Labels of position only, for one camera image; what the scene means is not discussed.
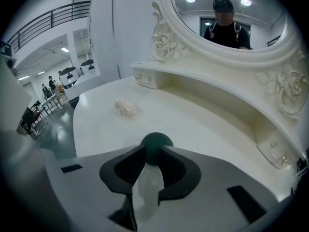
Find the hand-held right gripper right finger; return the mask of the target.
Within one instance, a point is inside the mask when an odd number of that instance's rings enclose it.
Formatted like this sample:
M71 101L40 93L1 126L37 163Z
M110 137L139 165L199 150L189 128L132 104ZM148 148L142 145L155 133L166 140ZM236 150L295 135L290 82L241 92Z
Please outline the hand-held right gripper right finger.
M286 201L222 159L162 146L159 168L157 232L269 231L286 209Z

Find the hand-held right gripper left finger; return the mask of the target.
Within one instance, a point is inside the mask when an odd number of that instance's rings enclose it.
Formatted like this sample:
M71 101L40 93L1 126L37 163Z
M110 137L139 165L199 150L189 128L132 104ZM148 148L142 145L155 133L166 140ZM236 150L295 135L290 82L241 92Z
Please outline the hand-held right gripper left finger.
M145 149L130 146L102 154L57 160L41 150L47 176L73 232L136 232L133 186Z

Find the dark green round lid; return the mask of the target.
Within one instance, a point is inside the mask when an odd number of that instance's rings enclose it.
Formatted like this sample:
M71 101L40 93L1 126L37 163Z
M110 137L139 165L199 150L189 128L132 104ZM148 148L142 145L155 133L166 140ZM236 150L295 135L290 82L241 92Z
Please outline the dark green round lid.
M173 146L173 142L163 133L152 132L143 138L141 145L145 148L145 162L149 165L157 166L159 162L159 147Z

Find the white dressing table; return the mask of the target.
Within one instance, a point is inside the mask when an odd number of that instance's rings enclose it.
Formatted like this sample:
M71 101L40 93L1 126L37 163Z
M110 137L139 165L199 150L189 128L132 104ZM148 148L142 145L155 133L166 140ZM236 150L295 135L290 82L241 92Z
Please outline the white dressing table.
M278 200L309 174L304 139L309 136L309 95L291 116L279 109L279 94L269 93L267 77L224 67L199 53L161 62L151 51L149 60L134 63L132 69L133 77L80 96L73 117L77 156L136 145L145 135L160 132L178 148L239 167ZM137 116L119 115L113 102L117 97L133 99Z

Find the white metal-leg table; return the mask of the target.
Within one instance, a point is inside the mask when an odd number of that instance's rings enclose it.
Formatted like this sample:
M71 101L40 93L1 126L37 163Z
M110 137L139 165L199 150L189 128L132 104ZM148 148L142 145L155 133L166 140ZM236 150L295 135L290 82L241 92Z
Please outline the white metal-leg table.
M54 108L58 110L63 108L63 104L60 102L60 98L56 94L41 103L41 109L46 112L48 116L50 116Z

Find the white black-topped robot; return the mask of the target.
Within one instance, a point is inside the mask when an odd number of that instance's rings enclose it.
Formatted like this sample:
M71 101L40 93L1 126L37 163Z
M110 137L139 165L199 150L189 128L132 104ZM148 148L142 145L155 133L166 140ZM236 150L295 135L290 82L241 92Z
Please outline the white black-topped robot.
M59 79L68 100L71 101L77 98L78 95L73 87L79 79L77 69L74 66L65 68L59 73Z
M80 65L80 71L81 76L96 76L97 75L97 69L94 65L94 61L92 59L88 59L87 61L84 61Z

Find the black folding chair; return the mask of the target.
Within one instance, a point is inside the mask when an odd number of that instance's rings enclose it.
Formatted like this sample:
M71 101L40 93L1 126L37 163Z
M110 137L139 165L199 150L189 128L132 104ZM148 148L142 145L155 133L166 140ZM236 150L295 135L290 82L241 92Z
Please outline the black folding chair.
M36 140L46 129L47 120L40 110L40 101L36 101L30 108L27 107L17 126L17 132L21 135Z

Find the black balcony railing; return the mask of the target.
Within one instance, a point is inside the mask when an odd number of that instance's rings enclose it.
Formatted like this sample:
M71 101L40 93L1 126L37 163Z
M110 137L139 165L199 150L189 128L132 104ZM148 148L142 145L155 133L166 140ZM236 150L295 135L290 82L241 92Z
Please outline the black balcony railing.
M7 43L15 52L40 34L64 23L86 18L90 11L89 0L75 2L50 10L25 24Z

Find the oval mirror ornate white frame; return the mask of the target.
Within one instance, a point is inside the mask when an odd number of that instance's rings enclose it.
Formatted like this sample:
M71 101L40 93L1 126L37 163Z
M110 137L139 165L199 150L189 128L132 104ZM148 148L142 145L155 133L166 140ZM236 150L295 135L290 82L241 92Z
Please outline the oval mirror ornate white frame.
M276 0L238 0L241 6L258 3L261 13L272 15L269 22L245 14L236 19L267 27L274 39L267 47L235 49L212 43L197 35L183 20L176 0L153 3L158 23L152 37L153 58L164 62L180 54L199 53L224 67L258 71L270 81L269 93L277 92L278 107L284 113L296 115L309 95L308 62L300 32L286 9Z

